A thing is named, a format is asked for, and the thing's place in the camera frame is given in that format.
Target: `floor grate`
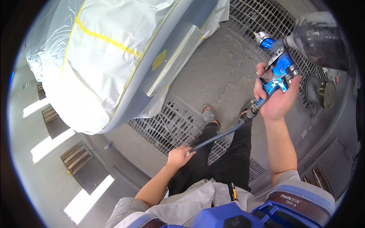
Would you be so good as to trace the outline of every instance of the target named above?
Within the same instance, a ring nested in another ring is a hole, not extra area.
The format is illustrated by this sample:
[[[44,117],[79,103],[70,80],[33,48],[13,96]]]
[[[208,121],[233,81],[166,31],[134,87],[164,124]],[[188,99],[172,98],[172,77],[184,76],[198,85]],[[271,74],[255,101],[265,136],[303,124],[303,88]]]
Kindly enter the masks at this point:
[[[274,39],[280,39],[291,34],[294,22],[295,18],[274,0],[230,0],[230,17],[225,25],[269,60],[269,54],[255,42],[253,32],[266,31]],[[298,51],[289,52],[303,75],[297,99],[310,121],[315,123],[324,109],[308,100],[303,88],[306,78],[316,76],[328,79],[328,77],[321,67],[308,62]]]
[[[159,115],[147,119],[132,119],[128,125],[167,156],[169,151],[175,148],[174,139],[178,145],[189,145],[201,134],[206,123],[198,113],[168,94]],[[231,142],[227,137],[218,139],[209,154],[208,165],[218,160],[229,148]],[[255,180],[265,171],[262,165],[250,158],[250,181]]]

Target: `white cloth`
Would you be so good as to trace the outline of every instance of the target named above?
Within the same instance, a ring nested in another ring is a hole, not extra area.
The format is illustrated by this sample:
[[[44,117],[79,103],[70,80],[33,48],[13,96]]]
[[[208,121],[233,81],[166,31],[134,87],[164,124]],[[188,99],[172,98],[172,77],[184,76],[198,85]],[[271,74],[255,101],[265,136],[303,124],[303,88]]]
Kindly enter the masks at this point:
[[[334,208],[335,199],[333,196],[319,187],[302,182],[296,170],[283,173],[275,188],[279,185],[296,186],[315,193],[330,202]],[[251,193],[239,187],[236,187],[236,193],[238,201],[234,202],[244,211],[251,212],[264,203],[257,201]],[[167,224],[191,227],[194,218],[201,210],[210,208],[212,204],[217,207],[229,203],[231,203],[231,197],[228,185],[215,182],[213,179],[209,181],[205,179],[193,184],[181,194],[162,199],[158,205],[151,208],[135,198],[122,198],[115,206],[106,228],[128,227],[133,221],[146,214],[150,215],[149,221],[153,218],[159,218]]]

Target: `belt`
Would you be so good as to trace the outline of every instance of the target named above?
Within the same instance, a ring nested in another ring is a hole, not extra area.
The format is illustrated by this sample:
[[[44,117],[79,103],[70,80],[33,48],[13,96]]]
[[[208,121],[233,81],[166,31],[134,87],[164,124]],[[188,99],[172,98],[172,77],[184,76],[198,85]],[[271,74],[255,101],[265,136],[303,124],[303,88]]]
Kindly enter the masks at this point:
[[[310,202],[309,200],[303,199],[302,197],[287,192],[273,192],[269,195],[267,200],[285,205],[318,222],[323,227],[330,219],[328,212],[320,206]]]

